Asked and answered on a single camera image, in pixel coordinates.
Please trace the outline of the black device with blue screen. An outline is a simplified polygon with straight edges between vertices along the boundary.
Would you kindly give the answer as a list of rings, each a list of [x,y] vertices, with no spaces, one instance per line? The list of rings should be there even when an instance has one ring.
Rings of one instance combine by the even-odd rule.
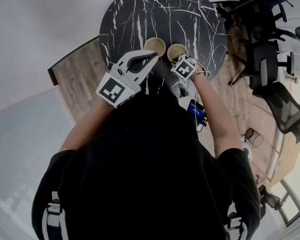
[[[187,112],[192,116],[197,126],[206,126],[207,117],[204,107],[195,99],[191,99],[187,108]]]

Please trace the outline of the person's right forearm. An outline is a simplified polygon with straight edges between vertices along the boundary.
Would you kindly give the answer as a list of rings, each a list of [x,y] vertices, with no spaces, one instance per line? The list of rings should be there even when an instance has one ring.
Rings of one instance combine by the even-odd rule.
[[[215,157],[218,158],[229,149],[242,149],[241,136],[235,121],[229,109],[204,76],[200,64],[196,64],[190,80],[194,83],[205,109],[213,138]]]

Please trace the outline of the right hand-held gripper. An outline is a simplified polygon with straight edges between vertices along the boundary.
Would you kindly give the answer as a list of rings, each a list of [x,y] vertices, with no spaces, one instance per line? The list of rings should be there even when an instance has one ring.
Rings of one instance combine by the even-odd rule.
[[[186,54],[179,56],[177,63],[171,68],[171,72],[180,79],[188,80],[196,70],[196,61]]]

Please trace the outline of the black padded office chair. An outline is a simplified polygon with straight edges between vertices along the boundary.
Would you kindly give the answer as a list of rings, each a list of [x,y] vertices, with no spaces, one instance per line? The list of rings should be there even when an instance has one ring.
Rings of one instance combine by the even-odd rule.
[[[242,77],[249,77],[249,87],[253,90],[260,86],[266,86],[278,79],[279,67],[286,68],[289,76],[295,76],[295,56],[291,52],[286,62],[278,61],[277,47],[275,43],[255,42],[245,43],[246,59],[228,52],[237,61],[244,64],[245,68],[235,80],[228,82],[229,86],[235,85]]]

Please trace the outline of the tan wooden bowl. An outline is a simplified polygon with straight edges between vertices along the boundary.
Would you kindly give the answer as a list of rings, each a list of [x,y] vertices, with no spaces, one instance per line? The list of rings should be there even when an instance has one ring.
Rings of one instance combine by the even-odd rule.
[[[144,43],[143,49],[156,52],[160,58],[166,52],[166,44],[161,38],[151,37]]]
[[[179,43],[172,44],[167,50],[167,58],[170,62],[177,62],[180,56],[189,55],[187,48]]]

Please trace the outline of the person's black shirt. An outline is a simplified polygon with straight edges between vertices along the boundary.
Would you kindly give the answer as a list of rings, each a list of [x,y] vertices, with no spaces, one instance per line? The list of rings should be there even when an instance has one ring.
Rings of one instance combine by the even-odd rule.
[[[36,191],[31,220],[39,240],[230,240],[234,205],[251,240],[261,221],[248,156],[218,158],[169,95],[135,97],[78,150],[56,153]]]

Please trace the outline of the round black marble table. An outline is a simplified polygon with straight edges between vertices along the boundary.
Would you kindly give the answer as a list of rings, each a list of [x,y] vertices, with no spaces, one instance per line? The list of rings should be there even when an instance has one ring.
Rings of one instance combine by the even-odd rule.
[[[185,46],[212,81],[225,60],[227,34],[209,0],[114,0],[99,30],[103,60],[111,68],[127,52],[141,50],[150,38],[167,47]]]

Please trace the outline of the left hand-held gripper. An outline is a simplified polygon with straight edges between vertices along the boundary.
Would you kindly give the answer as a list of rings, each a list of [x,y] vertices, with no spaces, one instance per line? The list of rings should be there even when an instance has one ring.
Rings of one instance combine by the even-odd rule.
[[[157,63],[157,53],[151,50],[134,50],[123,55],[106,72],[97,87],[96,94],[117,109],[141,91],[141,83]],[[122,69],[128,69],[128,76]]]

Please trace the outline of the black mesh office chair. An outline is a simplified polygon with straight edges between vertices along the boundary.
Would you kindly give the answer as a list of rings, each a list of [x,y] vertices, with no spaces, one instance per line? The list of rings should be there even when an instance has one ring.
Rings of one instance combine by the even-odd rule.
[[[279,131],[295,136],[300,143],[300,105],[281,82],[272,82],[255,88],[252,95],[269,106]]]

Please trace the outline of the light wooden desk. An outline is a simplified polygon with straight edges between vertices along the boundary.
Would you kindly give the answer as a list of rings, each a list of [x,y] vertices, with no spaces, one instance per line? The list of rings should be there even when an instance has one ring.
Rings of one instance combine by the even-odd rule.
[[[292,133],[277,131],[269,167],[265,173],[266,189],[270,190],[283,180],[295,167],[300,155],[300,142]]]

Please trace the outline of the black framed window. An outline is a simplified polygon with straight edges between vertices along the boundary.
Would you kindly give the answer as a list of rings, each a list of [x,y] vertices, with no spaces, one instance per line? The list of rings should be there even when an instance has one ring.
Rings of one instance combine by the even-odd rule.
[[[285,194],[281,199],[281,207],[278,211],[286,227],[289,227],[300,219],[300,198],[284,179],[280,181],[280,184],[284,188]]]

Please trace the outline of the person's left forearm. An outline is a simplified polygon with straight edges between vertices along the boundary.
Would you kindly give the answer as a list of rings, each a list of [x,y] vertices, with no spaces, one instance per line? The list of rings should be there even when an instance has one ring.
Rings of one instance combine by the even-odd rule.
[[[114,110],[112,105],[99,98],[94,107],[70,131],[59,151],[78,150],[89,143]]]

